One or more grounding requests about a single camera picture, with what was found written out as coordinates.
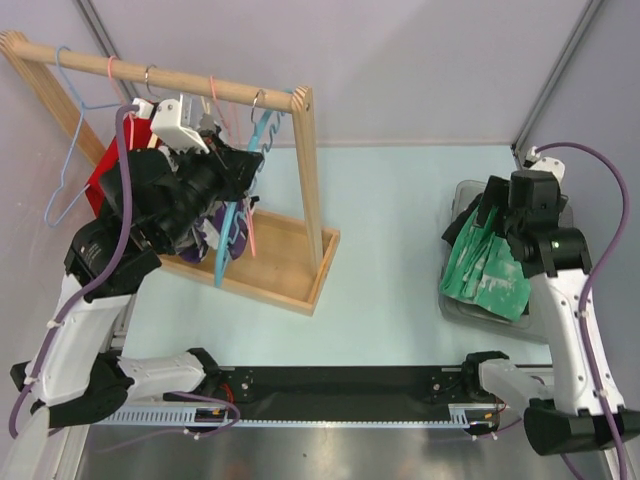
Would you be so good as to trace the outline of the blue plastic hanger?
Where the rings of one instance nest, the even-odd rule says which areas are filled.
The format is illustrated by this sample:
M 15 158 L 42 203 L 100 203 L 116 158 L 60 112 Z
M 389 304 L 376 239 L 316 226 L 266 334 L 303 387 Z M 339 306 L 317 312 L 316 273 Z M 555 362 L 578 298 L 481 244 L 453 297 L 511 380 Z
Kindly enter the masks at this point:
M 261 173 L 266 155 L 271 151 L 274 139 L 277 136 L 282 119 L 285 116 L 283 111 L 265 108 L 259 119 L 255 119 L 257 101 L 265 97 L 266 92 L 262 89 L 255 95 L 250 120 L 253 127 L 249 137 L 245 153 L 257 155 L 257 166 L 248 170 L 248 185 L 237 195 L 238 200 L 224 201 L 224 216 L 219 231 L 219 242 L 216 249 L 216 260 L 214 266 L 214 285 L 220 287 L 229 264 L 240 257 L 249 248 L 252 257 L 256 256 L 256 237 L 253 221 L 254 190 L 257 185 L 257 176 Z

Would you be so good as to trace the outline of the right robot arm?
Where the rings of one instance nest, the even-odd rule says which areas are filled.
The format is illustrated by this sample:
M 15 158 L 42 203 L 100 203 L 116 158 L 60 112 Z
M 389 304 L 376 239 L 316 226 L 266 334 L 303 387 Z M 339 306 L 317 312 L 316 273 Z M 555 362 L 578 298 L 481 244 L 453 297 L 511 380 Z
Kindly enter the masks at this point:
M 554 174 L 519 170 L 489 178 L 476 217 L 506 239 L 530 282 L 529 312 L 544 324 L 552 385 L 499 351 L 472 353 L 462 365 L 463 393 L 473 401 L 495 396 L 515 409 L 541 456 L 617 448 L 639 434 L 639 413 L 626 407 L 597 337 L 585 237 L 559 224 L 564 205 Z

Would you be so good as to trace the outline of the green tie-dye shirt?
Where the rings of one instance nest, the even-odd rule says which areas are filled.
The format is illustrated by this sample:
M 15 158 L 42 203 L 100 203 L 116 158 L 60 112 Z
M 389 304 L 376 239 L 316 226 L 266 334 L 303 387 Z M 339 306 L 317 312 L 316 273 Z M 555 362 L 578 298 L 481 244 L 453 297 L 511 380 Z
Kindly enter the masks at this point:
M 517 322 L 529 302 L 530 282 L 507 241 L 487 227 L 474 225 L 476 214 L 477 210 L 451 250 L 439 292 Z

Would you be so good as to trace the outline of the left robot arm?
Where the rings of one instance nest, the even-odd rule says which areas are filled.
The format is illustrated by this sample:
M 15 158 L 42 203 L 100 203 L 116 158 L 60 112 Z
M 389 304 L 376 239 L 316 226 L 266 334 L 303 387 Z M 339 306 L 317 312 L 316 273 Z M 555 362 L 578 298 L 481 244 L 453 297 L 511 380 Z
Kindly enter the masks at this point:
M 117 160 L 100 176 L 104 200 L 81 227 L 64 260 L 61 296 L 35 358 L 11 376 L 48 428 L 89 425 L 125 404 L 155 395 L 207 400 L 221 387 L 220 369 L 201 347 L 136 361 L 102 346 L 117 317 L 165 255 L 190 248 L 189 234 L 218 200 L 237 200 L 264 158 L 207 131 L 202 149 L 189 149 L 171 167 L 154 148 L 130 149 L 115 136 Z

